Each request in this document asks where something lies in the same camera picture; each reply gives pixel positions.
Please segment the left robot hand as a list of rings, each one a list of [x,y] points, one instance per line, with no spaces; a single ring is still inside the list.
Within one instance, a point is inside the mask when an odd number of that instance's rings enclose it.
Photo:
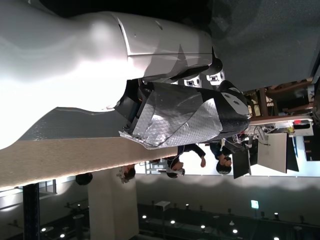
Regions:
[[[50,111],[116,110],[120,136],[147,149],[225,139],[250,124],[243,94],[179,85],[218,73],[211,37],[177,22],[100,11],[62,18],[23,0],[0,3],[0,147]]]

